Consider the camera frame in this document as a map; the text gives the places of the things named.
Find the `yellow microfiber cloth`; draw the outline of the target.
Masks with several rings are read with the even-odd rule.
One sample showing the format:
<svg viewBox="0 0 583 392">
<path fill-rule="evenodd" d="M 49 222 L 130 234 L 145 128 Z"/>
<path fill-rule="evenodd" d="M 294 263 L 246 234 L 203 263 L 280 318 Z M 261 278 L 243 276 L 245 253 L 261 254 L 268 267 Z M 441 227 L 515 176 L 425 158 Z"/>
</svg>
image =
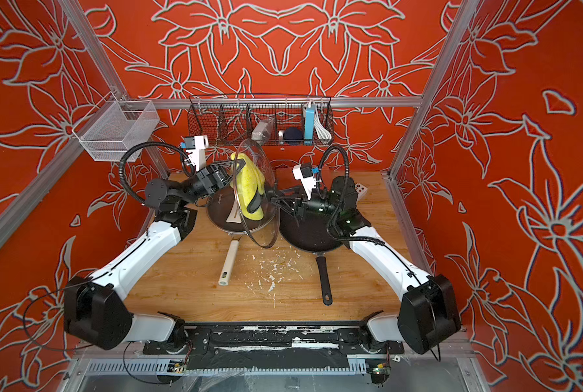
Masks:
<svg viewBox="0 0 583 392">
<path fill-rule="evenodd" d="M 252 221 L 264 218 L 261 201 L 265 197 L 265 176 L 245 153 L 232 153 L 231 159 L 244 158 L 246 161 L 242 191 L 236 191 L 242 215 Z"/>
</svg>

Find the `glass lid with black handle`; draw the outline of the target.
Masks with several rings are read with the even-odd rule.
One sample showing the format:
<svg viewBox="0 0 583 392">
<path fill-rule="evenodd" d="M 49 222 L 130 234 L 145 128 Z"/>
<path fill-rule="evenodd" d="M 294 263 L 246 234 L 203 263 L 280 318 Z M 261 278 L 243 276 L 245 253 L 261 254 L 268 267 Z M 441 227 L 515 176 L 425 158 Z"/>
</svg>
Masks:
<svg viewBox="0 0 583 392">
<path fill-rule="evenodd" d="M 270 201 L 275 173 L 265 151 L 254 140 L 244 140 L 231 155 L 234 197 L 239 220 L 248 238 L 260 248 L 272 248 L 279 233 L 279 210 Z"/>
</svg>

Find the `glass lid with white handle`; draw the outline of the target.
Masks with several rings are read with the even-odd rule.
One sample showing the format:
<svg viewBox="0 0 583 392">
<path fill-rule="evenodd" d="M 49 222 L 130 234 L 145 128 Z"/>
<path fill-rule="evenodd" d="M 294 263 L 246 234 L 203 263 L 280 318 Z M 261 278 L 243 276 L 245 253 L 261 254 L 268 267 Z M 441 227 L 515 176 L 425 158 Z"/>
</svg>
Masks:
<svg viewBox="0 0 583 392">
<path fill-rule="evenodd" d="M 206 207 L 208 218 L 218 229 L 233 235 L 246 232 L 246 227 L 242 223 L 239 205 L 235 199 L 234 189 L 226 187 L 218 190 L 210 197 Z M 244 218 L 250 232 L 255 232 L 266 227 L 276 217 L 277 212 L 267 206 L 264 209 L 262 220 L 249 220 Z"/>
</svg>

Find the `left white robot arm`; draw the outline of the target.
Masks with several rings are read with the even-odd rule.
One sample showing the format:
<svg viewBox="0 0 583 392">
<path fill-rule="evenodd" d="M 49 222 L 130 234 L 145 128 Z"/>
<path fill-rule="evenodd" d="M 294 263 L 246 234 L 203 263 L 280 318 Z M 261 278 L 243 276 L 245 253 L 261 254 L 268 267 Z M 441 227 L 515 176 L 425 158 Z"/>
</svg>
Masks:
<svg viewBox="0 0 583 392">
<path fill-rule="evenodd" d="M 124 342 L 155 341 L 181 351 L 188 344 L 185 320 L 164 313 L 143 315 L 126 308 L 125 300 L 137 282 L 195 227 L 200 199 L 237 185 L 248 160 L 240 155 L 212 163 L 185 181 L 150 181 L 143 194 L 131 189 L 125 175 L 127 160 L 149 147 L 130 148 L 118 166 L 123 189 L 154 211 L 154 222 L 125 251 L 85 278 L 72 278 L 64 287 L 64 330 L 92 346 L 111 350 Z"/>
</svg>

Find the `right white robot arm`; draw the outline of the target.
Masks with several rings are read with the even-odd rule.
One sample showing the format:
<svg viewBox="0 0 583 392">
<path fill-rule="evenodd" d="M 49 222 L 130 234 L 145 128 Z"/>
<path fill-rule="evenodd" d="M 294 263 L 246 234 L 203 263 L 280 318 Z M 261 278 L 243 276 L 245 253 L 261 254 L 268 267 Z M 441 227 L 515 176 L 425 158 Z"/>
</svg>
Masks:
<svg viewBox="0 0 583 392">
<path fill-rule="evenodd" d="M 399 298 L 396 315 L 375 312 L 363 320 L 368 344 L 398 342 L 417 354 L 441 358 L 440 344 L 461 329 L 456 295 L 443 275 L 418 268 L 389 245 L 358 210 L 359 189 L 350 163 L 329 187 L 321 186 L 323 167 L 309 163 L 293 168 L 300 186 L 279 189 L 265 185 L 262 199 L 278 207 L 283 238 L 293 247 L 313 253 L 319 267 L 323 302 L 332 304 L 325 253 L 340 247 L 361 256 Z"/>
</svg>

